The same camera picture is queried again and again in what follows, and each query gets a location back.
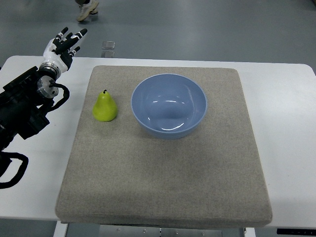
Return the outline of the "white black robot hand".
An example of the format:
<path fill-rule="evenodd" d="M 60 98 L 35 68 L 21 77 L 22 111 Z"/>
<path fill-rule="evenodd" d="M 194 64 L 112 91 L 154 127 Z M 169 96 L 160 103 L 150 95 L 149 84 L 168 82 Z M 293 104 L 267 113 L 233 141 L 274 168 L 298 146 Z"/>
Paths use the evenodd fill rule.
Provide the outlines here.
<path fill-rule="evenodd" d="M 59 32 L 55 38 L 51 39 L 46 46 L 40 68 L 51 68 L 57 75 L 69 70 L 74 55 L 80 50 L 77 46 L 73 48 L 79 40 L 87 33 L 87 29 L 82 29 L 73 34 L 68 33 L 68 27 Z"/>

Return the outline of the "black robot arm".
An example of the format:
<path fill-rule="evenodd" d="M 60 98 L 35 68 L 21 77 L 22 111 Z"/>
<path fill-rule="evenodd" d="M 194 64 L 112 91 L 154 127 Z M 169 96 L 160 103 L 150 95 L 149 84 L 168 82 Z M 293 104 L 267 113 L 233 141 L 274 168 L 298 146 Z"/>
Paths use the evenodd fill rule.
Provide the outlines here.
<path fill-rule="evenodd" d="M 3 87 L 0 94 L 0 149 L 16 134 L 28 139 L 48 124 L 47 113 L 58 109 L 69 98 L 69 90 L 56 83 L 58 75 L 48 68 L 28 69 Z"/>

